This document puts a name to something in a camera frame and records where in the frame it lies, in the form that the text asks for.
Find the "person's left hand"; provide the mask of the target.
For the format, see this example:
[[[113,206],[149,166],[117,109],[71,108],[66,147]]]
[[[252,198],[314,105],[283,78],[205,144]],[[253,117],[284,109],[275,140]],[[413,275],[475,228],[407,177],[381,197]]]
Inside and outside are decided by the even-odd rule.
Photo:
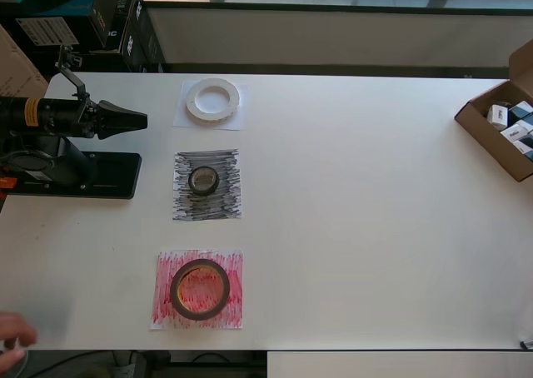
[[[25,355],[25,351],[16,350],[19,343],[22,347],[29,347],[37,343],[37,330],[19,314],[1,312],[1,342],[6,352],[1,354],[1,373],[9,371]]]

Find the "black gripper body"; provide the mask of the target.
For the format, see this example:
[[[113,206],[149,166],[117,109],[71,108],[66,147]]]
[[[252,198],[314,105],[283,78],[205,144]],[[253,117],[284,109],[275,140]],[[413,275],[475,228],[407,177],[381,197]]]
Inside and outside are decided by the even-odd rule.
[[[82,104],[81,114],[77,121],[77,136],[93,138],[99,135],[100,127],[100,107],[87,98]]]

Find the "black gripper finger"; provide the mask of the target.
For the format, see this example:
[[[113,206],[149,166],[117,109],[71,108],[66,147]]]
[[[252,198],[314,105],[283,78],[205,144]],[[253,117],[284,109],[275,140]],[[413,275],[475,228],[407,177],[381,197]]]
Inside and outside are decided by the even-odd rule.
[[[104,140],[125,132],[135,132],[147,129],[147,120],[106,121],[99,127],[99,139]]]
[[[146,122],[147,114],[135,112],[123,107],[114,105],[108,101],[99,102],[99,115],[106,121],[118,122]]]

